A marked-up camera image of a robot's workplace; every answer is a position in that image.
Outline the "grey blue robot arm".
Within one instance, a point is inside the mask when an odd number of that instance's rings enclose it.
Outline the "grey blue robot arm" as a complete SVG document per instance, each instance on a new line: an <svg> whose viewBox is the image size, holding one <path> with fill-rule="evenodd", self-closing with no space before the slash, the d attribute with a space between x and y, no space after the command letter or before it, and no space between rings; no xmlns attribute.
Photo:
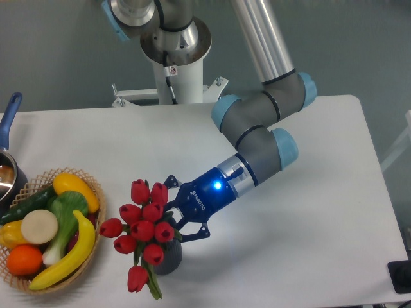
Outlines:
<svg viewBox="0 0 411 308"><path fill-rule="evenodd" d="M236 153L193 181L173 178L177 197L166 205L177 209L181 229L200 223L182 242L209 237L209 218L289 166L298 157L292 136L274 124L301 111L316 98L315 82L298 73L268 1L233 1L263 90L250 99L223 95L224 83L203 84L203 60L211 48L207 25L193 15L191 1L104 1L102 7L122 40L139 37L151 61L153 90L121 91L116 101L157 98L162 105L212 102L211 117Z"/></svg>

